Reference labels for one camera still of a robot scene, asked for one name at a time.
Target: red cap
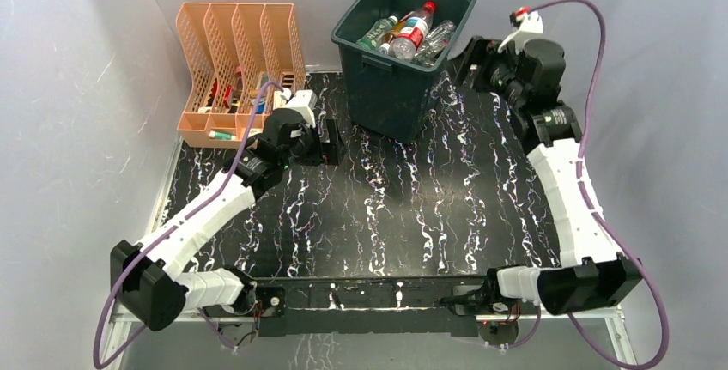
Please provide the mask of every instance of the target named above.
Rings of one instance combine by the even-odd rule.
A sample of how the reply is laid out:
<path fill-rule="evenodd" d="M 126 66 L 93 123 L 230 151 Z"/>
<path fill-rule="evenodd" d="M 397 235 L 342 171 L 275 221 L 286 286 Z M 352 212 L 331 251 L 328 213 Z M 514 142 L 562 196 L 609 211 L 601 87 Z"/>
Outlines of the red cap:
<path fill-rule="evenodd" d="M 531 10 L 531 7 L 521 7 L 516 11 L 516 16 L 521 16 Z"/>
<path fill-rule="evenodd" d="M 432 1 L 427 1 L 422 8 L 432 14 L 437 6 Z"/>

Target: red bottle label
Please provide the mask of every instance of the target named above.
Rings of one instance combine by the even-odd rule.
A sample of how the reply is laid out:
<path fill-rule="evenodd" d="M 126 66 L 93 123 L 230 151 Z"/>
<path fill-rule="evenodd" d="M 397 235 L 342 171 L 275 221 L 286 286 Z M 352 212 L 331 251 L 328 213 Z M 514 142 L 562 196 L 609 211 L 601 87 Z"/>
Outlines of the red bottle label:
<path fill-rule="evenodd" d="M 415 48 L 419 48 L 425 35 L 428 33 L 428 24 L 421 18 L 409 18 L 399 32 L 397 38 L 408 38 L 415 44 Z"/>

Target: black marble table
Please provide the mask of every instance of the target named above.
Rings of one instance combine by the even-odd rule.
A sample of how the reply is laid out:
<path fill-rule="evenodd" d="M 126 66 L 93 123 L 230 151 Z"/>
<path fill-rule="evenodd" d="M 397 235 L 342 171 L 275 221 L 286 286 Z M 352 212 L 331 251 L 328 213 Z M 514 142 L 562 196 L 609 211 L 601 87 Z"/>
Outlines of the black marble table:
<path fill-rule="evenodd" d="M 311 74 L 318 119 L 337 118 L 338 167 L 297 167 L 237 215 L 188 270 L 235 265 L 255 277 L 433 276 L 504 264 L 557 266 L 543 190 L 490 94 L 440 85 L 412 145 L 352 126 L 340 73 Z M 180 211 L 233 149 L 183 145 L 166 206 Z"/>

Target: black bracket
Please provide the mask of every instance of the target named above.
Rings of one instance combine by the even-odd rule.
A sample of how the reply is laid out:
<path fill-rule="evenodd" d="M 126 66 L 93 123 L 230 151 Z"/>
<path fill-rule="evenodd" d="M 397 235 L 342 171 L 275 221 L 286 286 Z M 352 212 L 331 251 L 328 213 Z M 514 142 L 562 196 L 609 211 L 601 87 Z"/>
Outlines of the black bracket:
<path fill-rule="evenodd" d="M 472 65 L 481 65 L 485 61 L 488 56 L 488 48 L 493 46 L 493 42 L 492 39 L 484 39 L 480 35 L 475 35 L 470 39 L 463 52 L 452 60 L 456 87 L 465 83 L 465 78 Z"/>
<path fill-rule="evenodd" d="M 642 275 L 631 260 L 617 254 L 617 260 L 542 271 L 538 294 L 546 311 L 553 315 L 613 307 L 632 291 Z"/>
<path fill-rule="evenodd" d="M 511 267 L 514 266 L 488 269 L 480 286 L 459 285 L 453 287 L 452 295 L 441 298 L 440 305 L 446 306 L 458 316 L 509 312 L 518 300 L 504 297 L 501 294 L 498 286 L 498 271 Z"/>
<path fill-rule="evenodd" d="M 112 249 L 112 286 L 139 252 L 126 240 Z M 117 295 L 117 300 L 152 331 L 170 325 L 185 308 L 187 287 L 172 281 L 162 267 L 164 264 L 145 257 L 126 277 Z"/>
<path fill-rule="evenodd" d="M 286 311 L 286 289 L 263 285 L 255 290 L 255 297 L 263 310 L 262 317 L 283 317 Z"/>
<path fill-rule="evenodd" d="M 324 164 L 327 166 L 338 166 L 346 154 L 346 144 L 343 143 L 338 122 L 334 118 L 327 118 L 325 121 L 329 141 L 321 143 Z"/>

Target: trash bin handle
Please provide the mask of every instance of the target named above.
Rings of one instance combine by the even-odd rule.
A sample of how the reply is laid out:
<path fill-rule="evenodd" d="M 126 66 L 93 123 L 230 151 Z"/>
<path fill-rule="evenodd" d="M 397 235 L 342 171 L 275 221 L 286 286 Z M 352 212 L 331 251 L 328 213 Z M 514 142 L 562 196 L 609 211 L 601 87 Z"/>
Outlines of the trash bin handle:
<path fill-rule="evenodd" d="M 387 63 L 386 61 L 382 61 L 380 59 L 371 57 L 367 54 L 361 54 L 361 62 L 363 64 L 369 64 L 373 67 L 377 67 L 379 69 L 391 72 L 391 64 Z"/>

